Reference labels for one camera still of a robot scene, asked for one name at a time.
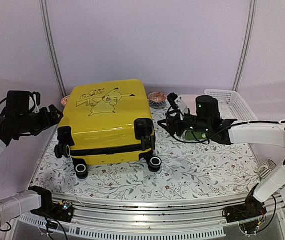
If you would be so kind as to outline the yellow Pikachu suitcase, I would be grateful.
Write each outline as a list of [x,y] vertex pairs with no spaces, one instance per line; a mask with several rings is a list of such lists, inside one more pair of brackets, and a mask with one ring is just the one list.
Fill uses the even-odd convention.
[[146,160],[151,172],[162,165],[155,156],[156,134],[148,96],[138,79],[75,87],[63,110],[54,147],[57,159],[70,158],[78,179],[88,166]]

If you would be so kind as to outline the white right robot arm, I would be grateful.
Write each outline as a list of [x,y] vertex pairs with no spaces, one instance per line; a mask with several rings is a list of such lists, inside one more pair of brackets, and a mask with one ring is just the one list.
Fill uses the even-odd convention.
[[196,144],[249,144],[260,163],[268,159],[275,161],[275,169],[262,178],[250,194],[252,199],[241,206],[245,218],[252,218],[260,211],[260,203],[285,186],[285,120],[223,119],[218,100],[210,95],[196,97],[195,115],[177,94],[170,93],[167,100],[170,107],[162,123],[173,139],[178,141],[186,132],[199,133],[205,139],[196,139]]

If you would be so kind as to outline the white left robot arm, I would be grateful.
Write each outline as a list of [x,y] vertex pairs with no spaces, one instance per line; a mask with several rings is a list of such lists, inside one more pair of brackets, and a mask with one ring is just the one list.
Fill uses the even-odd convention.
[[[39,92],[10,90],[0,101],[0,164],[12,141],[37,137],[40,133],[58,125],[63,113],[55,105],[41,107]],[[40,216],[53,217],[57,206],[52,194],[42,187],[27,190],[0,200],[0,232],[3,225],[26,212],[35,211]]]

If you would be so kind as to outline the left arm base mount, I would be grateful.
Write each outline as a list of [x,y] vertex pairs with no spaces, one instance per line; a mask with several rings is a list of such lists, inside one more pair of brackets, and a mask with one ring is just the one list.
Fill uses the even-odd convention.
[[65,223],[71,223],[74,216],[74,205],[71,201],[62,200],[59,203],[46,203],[40,208],[31,210],[34,215],[49,218],[53,220],[62,221]]

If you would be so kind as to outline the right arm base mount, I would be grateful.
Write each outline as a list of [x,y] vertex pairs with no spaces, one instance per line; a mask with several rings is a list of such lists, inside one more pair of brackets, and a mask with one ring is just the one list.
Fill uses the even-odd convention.
[[267,208],[264,202],[258,201],[254,197],[253,188],[247,195],[244,203],[227,206],[222,210],[222,216],[226,218],[228,223],[250,220],[260,216],[267,215]]

